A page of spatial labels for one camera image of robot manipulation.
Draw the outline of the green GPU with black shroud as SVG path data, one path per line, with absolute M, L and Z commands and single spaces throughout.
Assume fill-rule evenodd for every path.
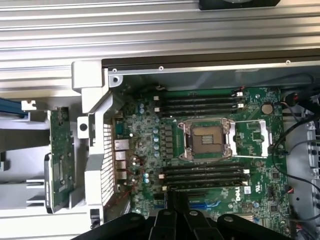
M 44 196 L 47 213 L 64 208 L 75 189 L 76 168 L 74 137 L 69 108 L 47 111 L 49 153 L 44 157 Z

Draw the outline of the blue expansion slot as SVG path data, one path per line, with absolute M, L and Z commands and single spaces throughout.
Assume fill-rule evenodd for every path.
M 217 199 L 190 199 L 189 203 L 194 205 L 214 205 L 218 203 L 219 200 Z

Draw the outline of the black RAM slot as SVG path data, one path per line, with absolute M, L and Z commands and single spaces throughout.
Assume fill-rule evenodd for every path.
M 168 92 L 163 95 L 164 98 L 237 98 L 242 97 L 242 92 L 237 93 L 218 93 L 214 92 Z
M 162 108 L 166 110 L 177 110 L 177 109 L 240 109 L 245 106 L 244 103 L 205 103 L 205 104 L 171 104 L 164 105 Z
M 154 101 L 160 102 L 236 102 L 241 101 L 243 97 L 231 97 L 231 96 L 178 96 L 178 97 L 160 97 L 154 96 Z
M 189 168 L 171 168 L 163 169 L 162 173 L 165 175 L 184 175 L 193 173 L 220 173 L 220 172 L 243 172 L 249 170 L 246 165 L 213 165 L 203 167 L 189 167 Z
M 175 180 L 164 182 L 164 185 L 183 185 L 183 184 L 215 184 L 215 183 L 248 183 L 249 180 L 245 178 L 216 178 L 216 179 L 187 179 L 187 180 Z
M 212 174 L 184 174 L 184 175 L 165 175 L 160 174 L 158 178 L 166 181 L 182 181 L 182 180 L 214 180 L 228 178 L 246 178 L 247 175 L 240 172 L 231 173 L 212 173 Z
M 155 107 L 156 113 L 162 114 L 218 114 L 218 113 L 237 113 L 240 110 L 238 108 L 160 108 Z
M 247 182 L 225 182 L 225 183 L 191 183 L 191 184 L 172 184 L 163 185 L 162 191 L 193 191 L 193 190 L 207 190 L 215 188 L 232 188 L 246 186 Z

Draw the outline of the thin metal locking lever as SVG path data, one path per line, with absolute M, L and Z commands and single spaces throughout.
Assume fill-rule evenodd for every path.
M 232 156 L 230 150 L 225 152 L 209 152 L 209 153 L 194 153 L 191 150 L 185 150 L 178 157 L 180 160 L 188 162 L 217 162 L 229 159 Z

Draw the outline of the silver rear port block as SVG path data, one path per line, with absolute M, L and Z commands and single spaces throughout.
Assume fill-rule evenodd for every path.
M 117 180 L 127 179 L 127 152 L 130 149 L 129 139 L 117 139 L 114 141 L 114 167 Z

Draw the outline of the green Dell motherboard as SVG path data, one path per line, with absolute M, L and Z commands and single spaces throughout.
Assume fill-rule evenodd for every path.
M 155 101 L 154 96 L 167 93 L 211 92 L 215 94 L 242 92 L 243 99 L 234 102 L 212 101 Z M 249 182 L 238 187 L 197 189 L 177 192 L 206 191 L 205 197 L 191 199 L 219 200 L 216 204 L 191 204 L 192 209 L 203 211 L 213 219 L 223 214 L 235 214 L 263 227 L 290 236 L 291 227 L 284 218 L 289 202 L 277 203 L 277 198 L 288 185 L 284 172 L 287 169 L 284 153 L 271 157 L 275 140 L 283 132 L 283 111 L 277 88 L 238 88 L 167 91 L 156 90 L 137 93 L 113 119 L 115 140 L 129 139 L 126 170 L 127 179 L 117 180 L 120 195 L 130 200 L 132 212 L 149 217 L 164 209 L 166 194 L 162 186 L 168 180 L 159 179 L 163 169 L 184 169 L 218 165 L 246 165 L 243 173 Z M 154 108 L 165 105 L 243 103 L 237 113 L 163 114 Z M 272 104 L 273 113 L 263 114 L 261 106 Z M 226 118 L 231 121 L 229 134 L 232 156 L 220 161 L 190 162 L 179 159 L 183 151 L 183 132 L 178 123 L 191 119 Z

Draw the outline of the metal CPU socket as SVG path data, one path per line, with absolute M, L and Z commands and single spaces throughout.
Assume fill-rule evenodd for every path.
M 230 144 L 231 121 L 227 118 L 188 119 L 179 122 L 177 127 L 182 130 L 182 153 L 186 150 L 195 154 L 233 153 Z

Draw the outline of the grey open PC case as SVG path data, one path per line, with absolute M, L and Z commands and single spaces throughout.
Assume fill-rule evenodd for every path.
M 79 138 L 88 139 L 84 173 L 91 229 L 131 211 L 122 197 L 115 171 L 113 119 L 128 98 L 147 91 L 279 89 L 283 132 L 271 157 L 284 153 L 287 187 L 277 198 L 288 201 L 284 218 L 288 240 L 320 240 L 320 60 L 287 59 L 273 63 L 171 62 L 129 64 L 119 60 L 76 61 L 72 87 L 81 92 L 84 116 L 77 120 Z M 192 239 L 184 215 L 177 213 L 176 240 Z

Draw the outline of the grey parts rack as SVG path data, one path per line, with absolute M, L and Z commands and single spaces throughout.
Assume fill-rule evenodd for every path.
M 75 97 L 40 99 L 39 111 L 25 117 L 0 114 L 0 210 L 45 208 L 45 156 L 50 153 L 50 123 L 44 108 L 68 107 L 74 136 L 75 191 L 66 207 L 84 198 L 87 143 L 77 135 L 81 104 Z

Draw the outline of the blue striped bar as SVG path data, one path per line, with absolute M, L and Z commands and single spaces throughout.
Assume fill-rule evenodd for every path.
M 20 120 L 27 116 L 20 102 L 0 97 L 0 120 Z

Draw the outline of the black mount plate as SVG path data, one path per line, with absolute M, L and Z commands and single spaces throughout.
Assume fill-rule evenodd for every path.
M 281 0 L 199 0 L 201 11 L 275 7 Z

